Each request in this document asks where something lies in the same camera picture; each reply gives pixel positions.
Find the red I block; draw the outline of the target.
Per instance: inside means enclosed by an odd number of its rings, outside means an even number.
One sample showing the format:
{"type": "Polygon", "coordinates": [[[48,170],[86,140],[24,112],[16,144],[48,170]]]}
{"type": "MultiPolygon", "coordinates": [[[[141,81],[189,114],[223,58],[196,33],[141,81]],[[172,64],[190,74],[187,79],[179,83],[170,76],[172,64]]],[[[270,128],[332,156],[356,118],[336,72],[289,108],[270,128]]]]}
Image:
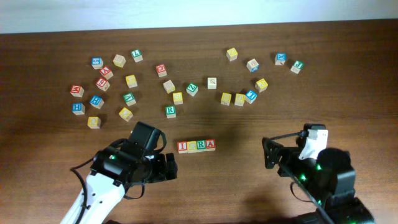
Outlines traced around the red I block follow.
{"type": "Polygon", "coordinates": [[[187,153],[187,142],[186,141],[180,141],[177,143],[177,151],[179,154],[187,153]]]}

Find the yellow C block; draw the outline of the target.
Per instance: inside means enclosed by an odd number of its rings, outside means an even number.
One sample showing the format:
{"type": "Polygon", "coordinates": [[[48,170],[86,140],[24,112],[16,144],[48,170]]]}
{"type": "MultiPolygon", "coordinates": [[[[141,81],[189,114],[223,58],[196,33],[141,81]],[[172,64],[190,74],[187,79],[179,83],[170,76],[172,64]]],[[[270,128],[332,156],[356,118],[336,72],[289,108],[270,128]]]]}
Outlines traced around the yellow C block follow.
{"type": "Polygon", "coordinates": [[[196,141],[188,141],[187,142],[187,151],[188,151],[188,153],[197,152],[197,142],[196,141]]]}

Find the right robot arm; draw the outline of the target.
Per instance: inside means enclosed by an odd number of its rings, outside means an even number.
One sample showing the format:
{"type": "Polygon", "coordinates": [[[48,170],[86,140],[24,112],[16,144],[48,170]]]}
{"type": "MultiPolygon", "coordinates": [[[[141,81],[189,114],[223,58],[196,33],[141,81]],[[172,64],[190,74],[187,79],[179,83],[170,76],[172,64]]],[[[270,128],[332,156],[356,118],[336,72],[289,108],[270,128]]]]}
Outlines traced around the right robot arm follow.
{"type": "Polygon", "coordinates": [[[292,223],[374,223],[375,219],[355,196],[356,171],[350,153],[327,146],[324,124],[304,124],[294,147],[278,143],[278,136],[263,138],[266,169],[278,166],[280,177],[290,177],[308,201],[316,206],[311,213],[296,216],[292,223]]]}

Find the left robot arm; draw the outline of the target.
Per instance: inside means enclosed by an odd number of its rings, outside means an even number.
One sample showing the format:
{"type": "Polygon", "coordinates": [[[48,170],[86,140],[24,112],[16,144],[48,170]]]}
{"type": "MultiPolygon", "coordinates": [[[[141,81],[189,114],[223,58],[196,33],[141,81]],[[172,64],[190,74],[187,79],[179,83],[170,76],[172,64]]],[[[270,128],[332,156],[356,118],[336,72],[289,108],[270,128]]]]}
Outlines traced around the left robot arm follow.
{"type": "Polygon", "coordinates": [[[174,180],[178,166],[174,154],[163,154],[165,134],[146,123],[137,122],[131,135],[98,151],[88,161],[70,168],[82,190],[62,219],[62,223],[102,223],[122,200],[132,200],[133,186],[174,180]]]}

